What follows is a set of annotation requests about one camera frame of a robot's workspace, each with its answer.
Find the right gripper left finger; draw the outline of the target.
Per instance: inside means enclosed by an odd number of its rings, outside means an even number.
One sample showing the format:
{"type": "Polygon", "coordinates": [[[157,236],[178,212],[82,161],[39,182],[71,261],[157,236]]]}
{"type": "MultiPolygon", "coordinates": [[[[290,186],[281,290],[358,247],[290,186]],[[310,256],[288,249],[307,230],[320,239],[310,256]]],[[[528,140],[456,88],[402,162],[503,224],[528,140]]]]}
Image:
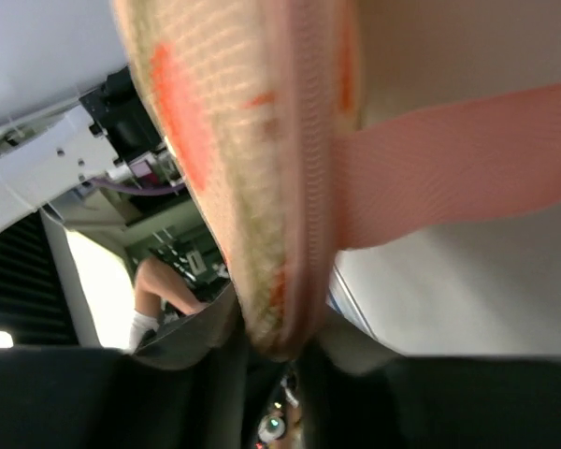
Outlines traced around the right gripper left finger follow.
{"type": "Polygon", "coordinates": [[[227,287],[135,354],[0,350],[0,448],[238,448],[242,324],[227,287]]]}

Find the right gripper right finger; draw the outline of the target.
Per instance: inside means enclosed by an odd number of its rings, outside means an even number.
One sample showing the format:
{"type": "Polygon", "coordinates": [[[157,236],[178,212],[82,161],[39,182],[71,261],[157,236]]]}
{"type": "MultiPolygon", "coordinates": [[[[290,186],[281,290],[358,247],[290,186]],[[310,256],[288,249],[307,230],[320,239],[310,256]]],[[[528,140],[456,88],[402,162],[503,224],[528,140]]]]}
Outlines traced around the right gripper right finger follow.
{"type": "Polygon", "coordinates": [[[402,355],[332,314],[298,383],[309,448],[561,448],[561,357],[402,355]]]}

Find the floral orange laundry bag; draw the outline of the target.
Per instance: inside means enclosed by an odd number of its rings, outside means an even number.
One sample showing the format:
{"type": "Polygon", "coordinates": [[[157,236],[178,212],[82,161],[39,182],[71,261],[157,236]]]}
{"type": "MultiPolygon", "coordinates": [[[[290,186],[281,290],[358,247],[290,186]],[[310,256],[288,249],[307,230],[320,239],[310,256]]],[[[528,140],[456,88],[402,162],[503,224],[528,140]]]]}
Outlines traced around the floral orange laundry bag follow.
{"type": "Polygon", "coordinates": [[[133,82],[230,270],[294,357],[336,255],[561,200],[561,82],[359,125],[351,1],[116,1],[133,82]]]}

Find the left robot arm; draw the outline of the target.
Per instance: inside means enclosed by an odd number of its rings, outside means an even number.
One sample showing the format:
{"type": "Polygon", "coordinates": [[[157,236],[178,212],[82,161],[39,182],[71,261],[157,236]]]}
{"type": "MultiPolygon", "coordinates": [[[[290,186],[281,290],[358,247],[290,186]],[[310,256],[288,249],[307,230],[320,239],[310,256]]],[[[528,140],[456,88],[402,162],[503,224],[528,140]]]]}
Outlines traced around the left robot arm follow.
{"type": "Polygon", "coordinates": [[[0,152],[0,233],[83,182],[163,141],[125,67],[38,136],[0,152]]]}

